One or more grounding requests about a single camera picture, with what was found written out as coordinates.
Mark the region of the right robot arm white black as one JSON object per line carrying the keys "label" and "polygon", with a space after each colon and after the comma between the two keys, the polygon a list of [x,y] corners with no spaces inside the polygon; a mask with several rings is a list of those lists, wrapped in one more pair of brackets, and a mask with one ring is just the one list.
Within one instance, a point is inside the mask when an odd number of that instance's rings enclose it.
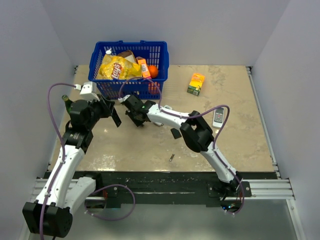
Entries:
{"label": "right robot arm white black", "polygon": [[223,156],[216,145],[213,130],[203,115],[197,111],[178,112],[164,108],[154,101],[143,102],[135,95],[128,94],[118,101],[127,108],[126,115],[137,125],[144,122],[155,122],[167,125],[179,131],[186,146],[193,152],[201,154],[215,170],[222,184],[223,192],[230,197],[243,191],[243,178]]}

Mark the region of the black remote battery cover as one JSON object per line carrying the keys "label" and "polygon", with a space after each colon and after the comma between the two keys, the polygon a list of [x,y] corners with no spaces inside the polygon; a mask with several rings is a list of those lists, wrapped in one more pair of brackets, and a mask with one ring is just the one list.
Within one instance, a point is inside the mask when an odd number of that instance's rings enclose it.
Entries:
{"label": "black remote battery cover", "polygon": [[173,138],[174,138],[175,140],[182,137],[180,131],[177,130],[177,129],[175,129],[175,128],[171,128],[171,129],[170,129],[170,132],[171,132],[171,134],[172,134],[172,136],[173,136]]}

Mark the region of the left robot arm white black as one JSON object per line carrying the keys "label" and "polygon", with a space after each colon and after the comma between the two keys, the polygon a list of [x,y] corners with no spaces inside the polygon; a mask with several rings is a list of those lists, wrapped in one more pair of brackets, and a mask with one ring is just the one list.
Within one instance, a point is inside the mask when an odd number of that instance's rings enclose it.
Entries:
{"label": "left robot arm white black", "polygon": [[76,168],[93,139],[92,129],[103,118],[111,117],[117,127],[121,120],[115,102],[98,94],[92,100],[71,101],[62,96],[70,120],[60,137],[62,144],[56,164],[41,192],[33,202],[26,202],[22,213],[33,234],[64,238],[69,233],[73,215],[88,195],[99,196],[104,184],[94,176],[81,177],[70,187]]}

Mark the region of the white remote control green screen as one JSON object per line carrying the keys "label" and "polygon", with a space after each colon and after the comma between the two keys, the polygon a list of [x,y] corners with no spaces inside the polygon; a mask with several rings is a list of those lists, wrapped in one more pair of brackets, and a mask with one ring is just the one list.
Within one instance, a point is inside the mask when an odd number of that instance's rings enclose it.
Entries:
{"label": "white remote control green screen", "polygon": [[[173,108],[171,106],[169,106],[169,105],[165,105],[163,107],[166,108],[166,109],[169,109],[169,110],[173,110]],[[161,127],[161,126],[164,125],[163,123],[160,123],[160,122],[153,122],[153,124],[155,124],[158,127]]]}

